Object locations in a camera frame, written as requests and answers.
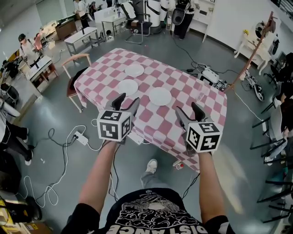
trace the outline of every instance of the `extension cord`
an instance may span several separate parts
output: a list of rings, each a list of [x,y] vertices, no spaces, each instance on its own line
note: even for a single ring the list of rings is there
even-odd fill
[[[76,135],[76,139],[77,139],[80,143],[82,143],[83,145],[87,145],[87,143],[88,143],[88,139],[87,139],[84,135],[82,135],[82,134],[79,133],[78,131],[76,131],[74,135]]]

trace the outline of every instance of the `jeans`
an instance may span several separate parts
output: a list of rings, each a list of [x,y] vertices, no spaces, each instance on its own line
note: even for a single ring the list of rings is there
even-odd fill
[[[160,181],[156,174],[144,172],[141,176],[141,184],[144,189],[147,188],[170,188],[169,185]]]

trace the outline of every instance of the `white plate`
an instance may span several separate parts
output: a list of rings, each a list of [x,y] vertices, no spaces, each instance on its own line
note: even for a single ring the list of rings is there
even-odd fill
[[[165,106],[170,103],[172,95],[167,89],[157,87],[150,91],[149,98],[153,104],[157,106]]]
[[[143,66],[139,64],[131,64],[127,68],[125,68],[125,73],[128,76],[132,76],[132,77],[137,77],[141,75],[144,71],[145,69],[143,68]]]
[[[118,84],[118,92],[126,93],[126,96],[135,94],[138,90],[138,84],[134,80],[125,79]]]

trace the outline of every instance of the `white desk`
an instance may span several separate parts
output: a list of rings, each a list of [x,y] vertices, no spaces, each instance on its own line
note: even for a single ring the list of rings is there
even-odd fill
[[[91,36],[90,36],[90,34],[93,32],[95,32],[95,34],[96,34],[96,39],[91,38]],[[82,33],[82,30],[80,30],[65,40],[65,43],[67,45],[68,51],[71,56],[74,54],[78,54],[78,52],[74,46],[74,43],[76,43],[77,41],[83,40],[87,37],[90,39],[89,44],[91,45],[92,48],[93,48],[93,44],[95,44],[95,43],[98,43],[98,45],[100,45],[97,28],[96,27],[87,27],[84,29],[84,34]]]
[[[36,66],[33,66],[27,73],[26,73],[26,78],[27,80],[29,80],[31,82],[31,84],[33,85],[34,89],[35,89],[35,95],[37,97],[41,96],[41,92],[48,86],[49,83],[49,79],[48,76],[51,73],[55,73],[56,77],[58,76],[55,66],[52,62],[52,59],[48,56],[44,56],[43,58],[40,59],[40,61],[37,62],[38,68]],[[44,71],[46,71],[48,69],[48,67],[51,67],[50,72],[47,72],[46,74],[44,74]],[[35,85],[33,84],[33,82],[37,79],[41,77],[43,79],[43,81],[46,82],[46,86],[44,87],[44,85],[41,83],[39,85],[39,89],[37,87],[35,87]]]

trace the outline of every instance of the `black pants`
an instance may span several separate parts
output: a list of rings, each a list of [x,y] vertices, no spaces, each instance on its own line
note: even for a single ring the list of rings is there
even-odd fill
[[[6,121],[6,129],[5,129],[4,138],[2,142],[0,143],[1,150],[10,148],[14,150],[15,152],[18,152],[19,154],[21,154],[24,157],[25,161],[31,160],[32,159],[31,150],[26,149],[16,137],[19,137],[20,139],[25,140],[27,138],[27,129],[10,124]]]
[[[81,25],[83,28],[89,27],[89,24],[87,22],[87,14],[81,17]]]
[[[30,64],[30,66],[31,66],[31,68],[34,66],[34,65],[36,65],[36,63],[38,62],[38,61],[40,61],[40,57],[33,63],[33,64]]]
[[[180,39],[184,39],[187,29],[192,21],[194,14],[185,14],[181,24],[175,25],[174,34],[179,36]]]

